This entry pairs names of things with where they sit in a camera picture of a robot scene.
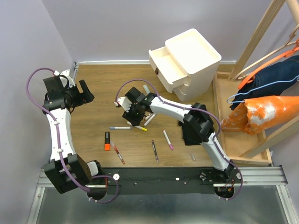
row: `wooden floor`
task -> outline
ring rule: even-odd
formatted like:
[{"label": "wooden floor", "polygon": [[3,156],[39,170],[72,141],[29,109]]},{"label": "wooden floor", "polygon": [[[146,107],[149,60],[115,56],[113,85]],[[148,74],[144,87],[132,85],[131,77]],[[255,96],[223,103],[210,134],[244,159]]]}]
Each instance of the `wooden floor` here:
[{"label": "wooden floor", "polygon": [[[211,166],[211,160],[202,146],[185,146],[181,127],[168,116],[159,114],[148,125],[147,132],[133,128],[131,130],[109,130],[110,126],[127,126],[122,118],[124,110],[114,106],[115,95],[120,86],[135,78],[150,81],[166,99],[179,102],[177,96],[168,93],[150,65],[80,65],[76,82],[84,79],[89,90],[95,96],[93,102],[77,107],[71,116],[71,133],[74,148],[86,162],[98,160],[103,167],[191,167]],[[126,85],[119,97],[135,86],[144,92],[143,82]],[[192,102],[205,104],[207,110],[215,113],[213,87]],[[171,151],[162,133],[163,130],[173,144]],[[122,155],[125,165],[111,149],[104,151],[104,134],[110,131],[111,141]],[[151,140],[155,141],[159,163],[156,162]]]}]

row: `orange fabric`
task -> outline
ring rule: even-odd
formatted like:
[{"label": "orange fabric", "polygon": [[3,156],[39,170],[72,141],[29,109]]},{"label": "orange fabric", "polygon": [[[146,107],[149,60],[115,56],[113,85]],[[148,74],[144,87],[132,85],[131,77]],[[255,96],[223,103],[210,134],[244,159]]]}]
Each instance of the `orange fabric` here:
[{"label": "orange fabric", "polygon": [[290,57],[290,56],[292,56],[298,50],[299,50],[299,39],[296,41],[296,46],[292,50],[288,50],[285,53],[276,56],[275,58],[269,60],[268,62],[266,62],[265,64],[261,65],[260,67],[258,67],[257,69],[255,69],[250,74],[248,74],[248,76],[246,78],[244,78],[244,80],[239,84],[238,89],[240,90],[245,84],[251,83],[254,80],[254,76],[256,75],[256,73],[258,73],[260,70],[262,70],[262,69],[268,67],[269,65],[277,62],[278,60],[280,60],[283,57]]},{"label": "orange fabric", "polygon": [[224,131],[257,134],[299,115],[299,97],[269,96],[246,99],[221,122]]}]

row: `white wall trim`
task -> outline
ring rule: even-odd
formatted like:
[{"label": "white wall trim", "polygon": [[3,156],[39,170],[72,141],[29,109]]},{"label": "white wall trim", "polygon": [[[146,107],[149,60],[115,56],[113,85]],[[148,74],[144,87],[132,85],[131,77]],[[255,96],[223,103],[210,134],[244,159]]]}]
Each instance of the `white wall trim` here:
[{"label": "white wall trim", "polygon": [[[220,61],[220,64],[236,64],[237,61]],[[108,61],[87,61],[75,62],[76,65],[80,64],[150,64],[148,60],[108,60]]]}]

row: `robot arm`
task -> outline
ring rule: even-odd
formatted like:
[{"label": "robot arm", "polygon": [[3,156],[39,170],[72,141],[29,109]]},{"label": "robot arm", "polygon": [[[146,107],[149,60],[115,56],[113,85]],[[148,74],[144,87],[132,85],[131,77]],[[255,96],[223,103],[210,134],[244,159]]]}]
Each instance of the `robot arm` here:
[{"label": "robot arm", "polygon": [[[80,93],[70,71],[54,73],[55,76],[44,79],[47,88],[43,107],[50,111],[56,118],[60,130],[60,141],[62,156],[70,167],[70,172],[82,185],[90,183],[92,177],[97,175],[100,164],[97,161],[85,163],[76,153],[71,139],[71,108],[81,106],[93,101],[94,96],[87,88],[85,81],[79,83],[83,93]],[[55,188],[62,194],[77,186],[70,180],[63,171],[57,143],[57,130],[55,121],[47,114],[51,130],[52,153],[50,163],[44,165],[44,171]]]},{"label": "robot arm", "polygon": [[223,171],[226,176],[229,176],[229,172],[231,172],[232,168],[227,162],[229,158],[222,150],[217,138],[214,137],[213,121],[209,115],[205,113],[187,109],[193,107],[206,110],[204,105],[198,103],[185,105],[160,97],[162,99],[161,101],[156,94],[149,93],[145,96],[135,87],[131,88],[125,96],[126,97],[118,98],[117,104],[124,108],[125,112],[123,118],[130,121],[132,125],[139,125],[145,112],[161,113],[177,119],[183,129],[185,144],[202,145],[209,154],[214,168]]}]

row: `black plastic bracket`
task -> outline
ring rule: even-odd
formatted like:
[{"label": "black plastic bracket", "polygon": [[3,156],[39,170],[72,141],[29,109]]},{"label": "black plastic bracket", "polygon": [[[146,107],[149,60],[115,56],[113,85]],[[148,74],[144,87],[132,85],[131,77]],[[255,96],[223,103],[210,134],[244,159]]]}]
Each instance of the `black plastic bracket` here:
[{"label": "black plastic bracket", "polygon": [[[193,108],[206,111],[206,106],[195,103]],[[209,136],[215,131],[213,121],[206,113],[190,110],[178,125],[182,126],[183,139],[185,145],[200,145],[202,142],[208,142]]]},{"label": "black plastic bracket", "polygon": [[[92,181],[87,163],[78,154],[64,158],[64,162],[69,166],[69,172],[80,184],[85,185]],[[101,171],[100,164],[96,160],[95,162],[98,170]],[[60,194],[77,188],[65,171],[63,171],[60,161],[52,161],[44,165],[43,169],[48,179]]]}]

